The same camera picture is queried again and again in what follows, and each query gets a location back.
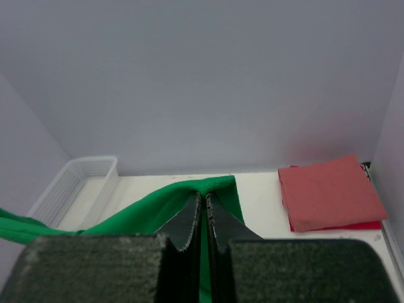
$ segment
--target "red fabric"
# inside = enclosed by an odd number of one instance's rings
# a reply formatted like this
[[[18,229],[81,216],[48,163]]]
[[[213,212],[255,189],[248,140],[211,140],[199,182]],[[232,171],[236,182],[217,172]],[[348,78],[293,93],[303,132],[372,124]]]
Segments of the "red fabric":
[[[283,205],[297,232],[348,226],[352,229],[353,224],[375,224],[388,217],[354,155],[279,169],[278,175]]]
[[[289,221],[290,231],[294,232],[292,224]],[[335,229],[348,229],[348,230],[381,230],[381,222],[367,222],[367,223],[357,223],[346,226],[336,226],[336,227],[326,227],[325,229],[315,229],[315,230],[335,230]]]

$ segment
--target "black rubber pad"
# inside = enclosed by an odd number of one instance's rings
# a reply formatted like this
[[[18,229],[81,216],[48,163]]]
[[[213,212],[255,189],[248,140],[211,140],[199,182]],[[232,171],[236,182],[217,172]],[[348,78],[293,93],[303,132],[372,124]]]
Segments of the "black rubber pad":
[[[190,195],[183,209],[157,232],[168,234],[175,251],[169,254],[164,268],[164,302],[199,302],[201,262],[201,195]]]
[[[0,302],[155,302],[167,239],[37,238],[21,254]]]
[[[399,302],[379,256],[354,240],[230,243],[238,303]]]

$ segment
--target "folded red cloth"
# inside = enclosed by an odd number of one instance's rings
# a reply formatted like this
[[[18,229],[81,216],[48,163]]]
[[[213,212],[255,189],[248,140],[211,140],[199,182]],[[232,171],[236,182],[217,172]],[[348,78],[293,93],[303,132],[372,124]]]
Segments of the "folded red cloth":
[[[278,170],[283,205],[297,232],[387,219],[354,155]]]
[[[361,165],[360,168],[366,172],[364,165]],[[293,228],[293,225],[290,223],[289,220],[289,228],[291,232],[294,232],[295,229]],[[356,224],[350,224],[346,226],[336,226],[336,227],[326,227],[324,229],[316,229],[318,230],[336,230],[336,229],[345,229],[345,230],[381,230],[382,225],[380,221],[375,221],[375,222],[366,222],[366,223],[356,223]]]

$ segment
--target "green fabric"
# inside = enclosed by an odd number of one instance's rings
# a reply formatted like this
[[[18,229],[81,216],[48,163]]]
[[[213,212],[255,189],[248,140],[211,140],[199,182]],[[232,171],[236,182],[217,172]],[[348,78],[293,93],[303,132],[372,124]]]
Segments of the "green fabric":
[[[28,244],[34,238],[41,235],[151,234],[180,211],[184,207],[189,195],[194,191],[200,192],[202,196],[216,191],[224,207],[228,211],[231,211],[240,221],[244,222],[235,178],[229,175],[178,182],[165,186],[136,203],[129,205],[98,225],[78,232],[64,232],[51,229],[32,218],[19,217],[0,209],[0,237],[21,244]],[[199,300],[202,303],[208,303],[211,302],[211,297],[205,213],[203,213],[202,222]]]

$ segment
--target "white basket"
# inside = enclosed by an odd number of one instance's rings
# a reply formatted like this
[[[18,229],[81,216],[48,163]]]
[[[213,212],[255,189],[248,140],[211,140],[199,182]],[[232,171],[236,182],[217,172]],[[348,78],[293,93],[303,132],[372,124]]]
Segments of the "white basket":
[[[32,217],[56,228],[69,211],[92,177],[105,177],[99,192],[95,195],[90,210],[78,229],[87,229],[97,224],[111,194],[118,182],[116,157],[86,157],[69,161],[49,184],[28,213]]]

